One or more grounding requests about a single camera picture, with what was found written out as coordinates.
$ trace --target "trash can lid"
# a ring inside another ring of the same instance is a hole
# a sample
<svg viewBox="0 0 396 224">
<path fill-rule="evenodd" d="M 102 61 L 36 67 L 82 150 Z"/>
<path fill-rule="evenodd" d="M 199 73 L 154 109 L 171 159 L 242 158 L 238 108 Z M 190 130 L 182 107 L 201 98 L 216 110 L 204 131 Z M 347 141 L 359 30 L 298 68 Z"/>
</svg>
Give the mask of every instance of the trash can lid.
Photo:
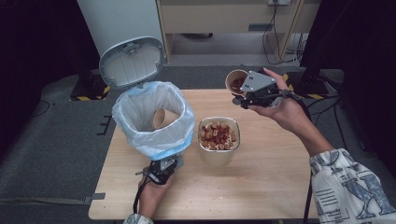
<svg viewBox="0 0 396 224">
<path fill-rule="evenodd" d="M 143 36 L 108 49 L 100 59 L 99 70 L 110 88 L 126 89 L 158 75 L 164 57 L 163 43 L 157 38 Z"/>
</svg>

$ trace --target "trash bag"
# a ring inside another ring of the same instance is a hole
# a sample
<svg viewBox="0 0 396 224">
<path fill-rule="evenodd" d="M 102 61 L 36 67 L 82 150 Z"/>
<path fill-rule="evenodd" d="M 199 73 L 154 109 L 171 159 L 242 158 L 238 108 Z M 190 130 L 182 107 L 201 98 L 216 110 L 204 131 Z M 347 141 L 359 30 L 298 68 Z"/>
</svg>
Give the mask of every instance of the trash bag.
<svg viewBox="0 0 396 224">
<path fill-rule="evenodd" d="M 160 107 L 180 117 L 168 126 L 154 130 L 153 115 Z M 129 145 L 153 161 L 182 152 L 191 143 L 194 114 L 180 89 L 171 82 L 152 81 L 144 83 L 143 88 L 129 89 L 120 95 L 112 114 Z"/>
</svg>

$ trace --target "sleeve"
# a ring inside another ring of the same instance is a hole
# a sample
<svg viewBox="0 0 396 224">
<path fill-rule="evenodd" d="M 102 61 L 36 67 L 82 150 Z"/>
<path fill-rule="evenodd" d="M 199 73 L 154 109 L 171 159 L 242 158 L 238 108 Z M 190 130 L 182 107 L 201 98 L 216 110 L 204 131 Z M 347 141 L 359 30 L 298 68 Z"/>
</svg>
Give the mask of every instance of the sleeve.
<svg viewBox="0 0 396 224">
<path fill-rule="evenodd" d="M 154 224 L 154 222 L 148 217 L 139 214 L 131 214 L 122 224 Z"/>
<path fill-rule="evenodd" d="M 310 159 L 320 223 L 396 223 L 379 178 L 340 148 Z"/>
</svg>

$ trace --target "table top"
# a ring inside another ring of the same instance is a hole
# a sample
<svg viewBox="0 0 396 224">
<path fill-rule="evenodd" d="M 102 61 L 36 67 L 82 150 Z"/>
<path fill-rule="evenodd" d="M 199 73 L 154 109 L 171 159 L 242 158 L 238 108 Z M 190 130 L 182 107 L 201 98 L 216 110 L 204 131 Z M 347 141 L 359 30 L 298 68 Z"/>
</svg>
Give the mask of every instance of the table top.
<svg viewBox="0 0 396 224">
<path fill-rule="evenodd" d="M 303 218 L 310 170 L 300 140 L 273 120 L 233 105 L 227 90 L 182 92 L 195 115 L 195 133 L 154 219 Z M 219 116 L 236 120 L 241 144 L 227 166 L 213 168 L 200 158 L 196 131 L 201 119 Z M 149 162 L 116 127 L 95 191 L 106 197 L 92 201 L 89 217 L 119 220 L 132 214 L 142 178 L 135 173 Z M 316 211 L 311 202 L 309 217 L 318 217 Z"/>
</svg>

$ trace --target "person's left hand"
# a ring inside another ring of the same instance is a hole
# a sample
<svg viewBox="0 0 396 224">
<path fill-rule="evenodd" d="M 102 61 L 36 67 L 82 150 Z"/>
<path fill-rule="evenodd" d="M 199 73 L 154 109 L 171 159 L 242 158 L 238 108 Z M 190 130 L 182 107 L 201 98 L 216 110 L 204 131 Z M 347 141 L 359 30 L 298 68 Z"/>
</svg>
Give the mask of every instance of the person's left hand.
<svg viewBox="0 0 396 224">
<path fill-rule="evenodd" d="M 139 187 L 144 181 L 143 179 L 139 182 Z M 165 193 L 170 189 L 173 183 L 173 176 L 171 175 L 164 185 L 157 185 L 153 182 L 147 183 L 144 187 L 140 198 L 139 198 L 139 210 L 138 214 L 148 217 L 150 219 L 154 218 L 155 211 L 160 205 L 161 200 Z"/>
</svg>

